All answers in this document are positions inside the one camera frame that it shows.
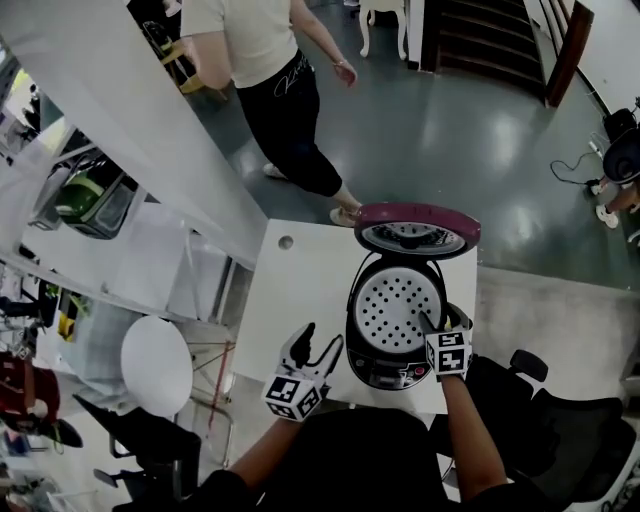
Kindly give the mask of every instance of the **wooden stair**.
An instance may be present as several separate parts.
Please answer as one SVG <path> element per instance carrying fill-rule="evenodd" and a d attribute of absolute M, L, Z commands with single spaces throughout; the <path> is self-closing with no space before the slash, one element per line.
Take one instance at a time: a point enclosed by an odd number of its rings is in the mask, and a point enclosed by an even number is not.
<path fill-rule="evenodd" d="M 441 0 L 438 60 L 545 98 L 545 80 L 523 0 Z"/>

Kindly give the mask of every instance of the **shiny floor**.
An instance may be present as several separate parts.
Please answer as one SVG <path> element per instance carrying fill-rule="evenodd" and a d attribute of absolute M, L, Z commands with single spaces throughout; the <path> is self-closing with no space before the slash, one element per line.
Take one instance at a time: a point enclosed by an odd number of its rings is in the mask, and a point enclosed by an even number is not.
<path fill-rule="evenodd" d="M 315 13 L 360 74 L 347 90 L 300 36 L 322 97 L 317 143 L 362 202 L 419 201 L 474 216 L 483 227 L 483 266 L 640 290 L 640 255 L 625 240 L 634 229 L 623 219 L 611 231 L 594 215 L 613 187 L 594 199 L 549 169 L 556 159 L 574 165 L 590 151 L 590 134 L 604 135 L 602 114 L 578 77 L 560 108 L 548 109 L 526 92 L 475 75 L 408 70 L 392 28 L 371 29 L 365 60 L 357 18 L 340 4 Z M 539 40 L 549 75 L 551 42 L 540 34 Z M 233 93 L 227 104 L 208 93 L 190 102 L 269 217 L 329 222 L 329 200 L 262 175 L 266 159 Z M 564 175 L 585 181 L 601 173 L 590 155 Z"/>

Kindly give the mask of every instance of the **black sleeve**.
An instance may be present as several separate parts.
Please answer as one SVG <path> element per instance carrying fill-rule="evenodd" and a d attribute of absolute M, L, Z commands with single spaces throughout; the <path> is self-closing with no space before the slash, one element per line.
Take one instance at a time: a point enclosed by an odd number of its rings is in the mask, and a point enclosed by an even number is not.
<path fill-rule="evenodd" d="M 490 510 L 491 512 L 513 511 L 543 512 L 540 496 L 529 486 L 505 484 L 481 492 L 471 501 L 462 504 L 467 512 Z"/>
<path fill-rule="evenodd" d="M 201 512 L 213 510 L 214 505 L 218 510 L 243 510 L 255 506 L 255 501 L 242 478 L 231 471 L 216 471 L 182 502 L 180 510 Z"/>

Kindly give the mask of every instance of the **black capri pants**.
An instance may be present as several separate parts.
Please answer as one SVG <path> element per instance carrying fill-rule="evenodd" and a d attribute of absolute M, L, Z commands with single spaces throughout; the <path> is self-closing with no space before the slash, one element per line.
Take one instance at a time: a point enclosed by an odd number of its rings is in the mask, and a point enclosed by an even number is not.
<path fill-rule="evenodd" d="M 340 190 L 342 179 L 315 143 L 320 96 L 300 50 L 276 75 L 238 89 L 238 96 L 260 149 L 291 183 L 327 197 Z"/>

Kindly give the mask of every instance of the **open lid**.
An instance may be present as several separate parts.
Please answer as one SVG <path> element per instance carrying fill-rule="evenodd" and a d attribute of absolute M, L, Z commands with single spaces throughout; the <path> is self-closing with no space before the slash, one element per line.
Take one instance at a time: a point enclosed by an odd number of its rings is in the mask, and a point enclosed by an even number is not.
<path fill-rule="evenodd" d="M 354 229 L 365 249 L 428 260 L 454 258 L 480 241 L 480 223 L 467 215 L 418 203 L 378 203 L 360 208 Z"/>

